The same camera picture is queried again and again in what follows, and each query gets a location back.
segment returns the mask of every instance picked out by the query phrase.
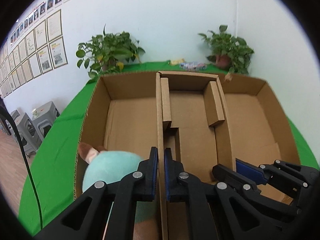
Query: plant pot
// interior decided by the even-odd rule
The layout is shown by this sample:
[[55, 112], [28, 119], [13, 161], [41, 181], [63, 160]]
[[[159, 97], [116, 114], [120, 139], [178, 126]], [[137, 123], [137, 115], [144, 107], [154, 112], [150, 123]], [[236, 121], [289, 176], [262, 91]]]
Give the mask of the plant pot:
[[216, 55], [216, 62], [214, 63], [218, 68], [227, 70], [230, 67], [231, 59], [228, 55]]

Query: cardboard compartment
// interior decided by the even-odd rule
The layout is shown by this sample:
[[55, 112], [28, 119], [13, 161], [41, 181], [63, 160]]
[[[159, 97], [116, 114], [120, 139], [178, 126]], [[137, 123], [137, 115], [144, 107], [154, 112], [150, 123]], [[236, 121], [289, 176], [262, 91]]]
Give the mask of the cardboard compartment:
[[[256, 166], [276, 159], [300, 163], [286, 116], [265, 81], [242, 75], [232, 75], [230, 81], [224, 74], [160, 73], [164, 147], [172, 149], [186, 172], [214, 183], [212, 166], [221, 163], [236, 170], [236, 158]], [[262, 195], [290, 202], [271, 186], [259, 188]], [[185, 204], [161, 205], [166, 205], [169, 239], [188, 239]]]
[[[163, 151], [159, 73], [101, 77], [87, 109], [80, 142], [136, 153], [143, 159], [148, 159], [152, 146]], [[86, 167], [87, 163], [78, 158], [75, 197], [82, 193]], [[157, 218], [161, 232], [160, 212]]]

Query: teal plush ball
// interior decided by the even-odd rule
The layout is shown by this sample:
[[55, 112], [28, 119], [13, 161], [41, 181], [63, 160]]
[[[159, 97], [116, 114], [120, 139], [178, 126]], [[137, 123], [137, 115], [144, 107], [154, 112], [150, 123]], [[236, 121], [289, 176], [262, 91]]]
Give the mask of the teal plush ball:
[[[85, 192], [96, 181], [106, 184], [120, 181], [125, 175], [138, 169], [143, 159], [130, 152], [106, 151], [95, 157], [87, 167], [82, 182], [82, 192]], [[156, 211], [154, 202], [137, 202], [135, 223], [150, 219]]]

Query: green tablecloth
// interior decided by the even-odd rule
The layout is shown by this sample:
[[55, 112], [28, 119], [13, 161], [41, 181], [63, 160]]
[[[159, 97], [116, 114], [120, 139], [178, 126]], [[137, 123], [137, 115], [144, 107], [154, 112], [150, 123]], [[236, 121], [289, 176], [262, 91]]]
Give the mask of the green tablecloth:
[[[181, 70], [168, 62], [150, 62], [126, 66], [124, 71]], [[223, 72], [209, 65], [206, 73]], [[47, 225], [73, 202], [76, 150], [85, 111], [95, 83], [87, 84], [57, 118], [39, 148], [31, 172], [39, 195], [43, 224]], [[298, 129], [288, 119], [303, 165], [319, 169], [318, 163]], [[31, 235], [40, 230], [36, 199], [27, 177], [23, 187], [19, 220]]]

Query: plush toy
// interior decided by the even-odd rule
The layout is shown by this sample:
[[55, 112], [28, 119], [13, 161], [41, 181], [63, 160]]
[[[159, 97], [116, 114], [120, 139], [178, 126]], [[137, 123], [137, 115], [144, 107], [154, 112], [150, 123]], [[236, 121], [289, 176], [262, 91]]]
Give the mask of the plush toy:
[[[78, 152], [80, 157], [89, 164], [84, 173], [82, 192], [85, 192], [98, 180], [106, 184], [120, 181], [125, 175], [136, 171], [143, 160], [134, 153], [107, 151], [102, 146], [95, 149], [83, 142], [79, 144]], [[159, 239], [155, 213], [155, 202], [137, 202], [134, 240]]]

